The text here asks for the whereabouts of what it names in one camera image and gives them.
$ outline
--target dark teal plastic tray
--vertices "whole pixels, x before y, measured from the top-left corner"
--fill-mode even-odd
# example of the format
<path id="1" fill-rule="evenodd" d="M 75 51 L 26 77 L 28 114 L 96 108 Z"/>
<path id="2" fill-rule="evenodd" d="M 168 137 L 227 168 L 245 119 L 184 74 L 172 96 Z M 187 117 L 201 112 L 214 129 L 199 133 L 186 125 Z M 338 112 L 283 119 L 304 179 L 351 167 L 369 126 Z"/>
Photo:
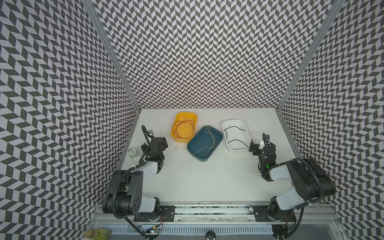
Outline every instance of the dark teal plastic tray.
<path id="1" fill-rule="evenodd" d="M 199 151 L 202 147 L 212 146 L 213 139 L 209 135 L 208 129 L 210 129 L 212 135 L 215 137 L 215 147 L 211 149 L 204 148 L 203 150 L 195 154 L 195 152 Z M 197 160 L 205 162 L 215 151 L 217 146 L 220 144 L 221 140 L 223 140 L 223 134 L 219 130 L 217 130 L 214 127 L 204 126 L 195 134 L 195 136 L 191 139 L 191 141 L 189 141 L 189 143 L 187 144 L 187 150 Z"/>

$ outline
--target patterned wall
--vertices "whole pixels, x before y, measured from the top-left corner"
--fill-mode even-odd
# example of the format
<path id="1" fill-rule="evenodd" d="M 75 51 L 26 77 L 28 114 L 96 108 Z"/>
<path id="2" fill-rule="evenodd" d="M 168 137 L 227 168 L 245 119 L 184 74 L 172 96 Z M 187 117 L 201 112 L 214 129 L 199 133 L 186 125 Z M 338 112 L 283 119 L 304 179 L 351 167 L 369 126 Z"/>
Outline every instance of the patterned wall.
<path id="1" fill-rule="evenodd" d="M 0 239 L 80 237 L 133 114 L 79 0 L 0 1 Z"/>
<path id="2" fill-rule="evenodd" d="M 93 0 L 143 108 L 274 107 L 334 0 Z"/>
<path id="3" fill-rule="evenodd" d="M 352 239 L 384 239 L 384 2 L 347 0 L 283 115 L 336 181 Z"/>

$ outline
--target cork lid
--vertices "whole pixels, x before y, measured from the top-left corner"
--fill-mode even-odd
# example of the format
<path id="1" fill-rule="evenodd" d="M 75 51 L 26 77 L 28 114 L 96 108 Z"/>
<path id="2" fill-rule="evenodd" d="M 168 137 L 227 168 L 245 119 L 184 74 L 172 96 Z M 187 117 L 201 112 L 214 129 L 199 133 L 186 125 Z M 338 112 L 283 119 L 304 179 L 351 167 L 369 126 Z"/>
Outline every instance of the cork lid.
<path id="1" fill-rule="evenodd" d="M 94 234 L 94 230 L 89 229 L 89 230 L 86 230 L 86 231 L 84 232 L 84 237 L 85 237 L 85 238 L 90 238 L 93 234 Z"/>

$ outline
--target bottle with yellow liquid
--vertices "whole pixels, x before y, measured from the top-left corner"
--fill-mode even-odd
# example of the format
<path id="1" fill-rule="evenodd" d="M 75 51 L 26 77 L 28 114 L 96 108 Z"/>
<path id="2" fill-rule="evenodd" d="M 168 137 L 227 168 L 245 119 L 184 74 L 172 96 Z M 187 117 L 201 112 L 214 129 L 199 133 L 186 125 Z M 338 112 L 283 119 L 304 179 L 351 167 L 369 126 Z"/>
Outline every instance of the bottle with yellow liquid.
<path id="1" fill-rule="evenodd" d="M 84 232 L 85 238 L 90 238 L 93 240 L 107 240 L 111 235 L 111 231 L 109 229 L 89 229 Z"/>

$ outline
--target white container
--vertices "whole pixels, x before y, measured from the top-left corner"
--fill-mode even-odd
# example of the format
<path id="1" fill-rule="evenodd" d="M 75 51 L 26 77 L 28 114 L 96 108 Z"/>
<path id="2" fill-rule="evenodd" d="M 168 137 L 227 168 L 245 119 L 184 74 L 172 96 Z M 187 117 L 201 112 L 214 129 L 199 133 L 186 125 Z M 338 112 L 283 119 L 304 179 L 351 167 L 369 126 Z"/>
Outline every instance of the white container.
<path id="1" fill-rule="evenodd" d="M 227 120 L 221 124 L 221 127 L 223 128 L 223 134 L 228 151 L 248 151 L 249 144 L 251 143 L 251 137 L 249 136 L 248 130 L 243 121 L 238 119 Z"/>

